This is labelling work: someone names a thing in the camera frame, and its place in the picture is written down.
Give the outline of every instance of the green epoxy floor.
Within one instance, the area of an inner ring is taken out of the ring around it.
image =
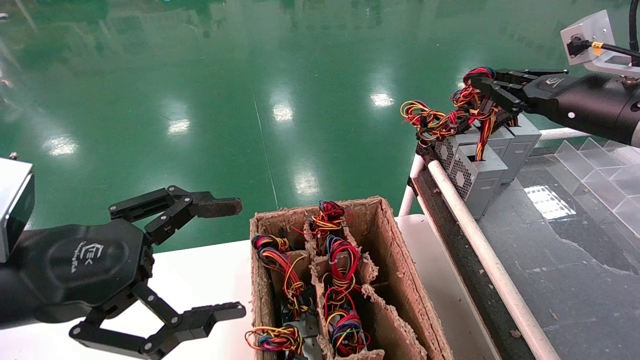
[[[36,228],[103,223],[170,184],[242,198],[241,215],[194,220],[161,250],[243,240],[255,212],[322,199],[397,208],[415,148],[403,101],[448,111],[476,65],[564,68],[559,31],[604,8],[624,44],[627,6],[4,0],[0,154],[35,164]]]

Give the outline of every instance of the connector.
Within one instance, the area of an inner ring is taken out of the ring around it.
[[[583,40],[580,37],[572,37],[571,41],[566,45],[569,56],[572,58],[582,54],[586,49],[591,47],[589,40]]]
[[[471,124],[469,124],[468,119],[463,119],[458,122],[458,134],[464,134],[467,130],[471,129]]]

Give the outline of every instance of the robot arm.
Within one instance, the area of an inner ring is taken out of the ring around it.
[[[509,70],[471,85],[509,115],[540,114],[556,124],[640,147],[640,87],[625,78],[567,70]]]
[[[234,302],[178,314],[147,286],[152,245],[194,217],[236,215],[241,208],[238,198],[215,199],[209,192],[169,186],[111,205],[107,224],[18,229],[22,234],[0,263],[0,329],[85,317],[70,330],[71,338],[142,359],[161,359],[183,341],[207,337],[216,322],[241,318],[246,309]],[[131,224],[157,214],[144,231]],[[163,321],[155,334],[142,338],[100,328],[138,300]]]

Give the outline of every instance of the wire harness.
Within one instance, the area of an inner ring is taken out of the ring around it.
[[[498,129],[496,118],[500,108],[471,86],[471,78],[474,76],[493,79],[495,72],[489,67],[480,66],[466,73],[463,76],[464,87],[450,96],[456,109],[448,114],[433,110],[422,101],[413,100],[402,104],[400,112],[404,122],[416,128],[416,137],[421,146],[427,147],[432,142],[464,133],[478,121],[481,130],[476,147],[476,161],[483,159],[489,136]],[[515,124],[516,121],[510,119],[509,123]]]
[[[290,263],[287,256],[272,247],[263,247],[258,251],[258,258],[264,266],[284,275],[282,292],[287,298],[287,307],[294,320],[300,319],[302,313],[313,308],[313,300],[309,296],[310,294],[305,291],[307,286],[300,280],[294,269],[304,257],[301,255]]]
[[[244,334],[244,340],[255,350],[263,351],[286,351],[286,360],[293,360],[296,356],[304,356],[302,350],[302,335],[300,330],[290,324],[281,328],[260,326]]]
[[[342,238],[329,235],[326,241],[326,253],[329,254],[331,272],[323,275],[322,282],[327,284],[330,278],[333,286],[344,290],[344,293],[351,293],[352,290],[360,292],[361,287],[356,284],[355,276],[360,260],[358,249]],[[345,301],[342,293],[338,293],[337,296],[336,299],[330,299],[332,304],[339,305]]]
[[[336,303],[330,299],[342,300]],[[371,342],[369,334],[362,329],[353,299],[344,289],[333,286],[324,293],[324,318],[336,355],[357,354]]]
[[[342,236],[342,226],[349,219],[345,219],[346,212],[342,206],[334,201],[318,202],[320,214],[318,216],[310,216],[307,219],[311,235],[316,240],[316,252],[319,256],[328,254],[326,241],[329,235]],[[304,234],[300,229],[293,227],[297,232]]]
[[[287,240],[287,238],[279,238],[273,235],[256,235],[251,239],[251,245],[256,250],[270,247],[281,253],[293,251],[293,248],[289,245],[289,240]]]

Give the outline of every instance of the yellow tag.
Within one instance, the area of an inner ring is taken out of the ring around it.
[[[601,42],[597,42],[597,41],[594,41],[594,42],[591,44],[591,47],[593,48],[593,53],[594,53],[596,56],[600,56],[600,55],[602,55],[602,44],[603,44],[603,43],[601,43]]]

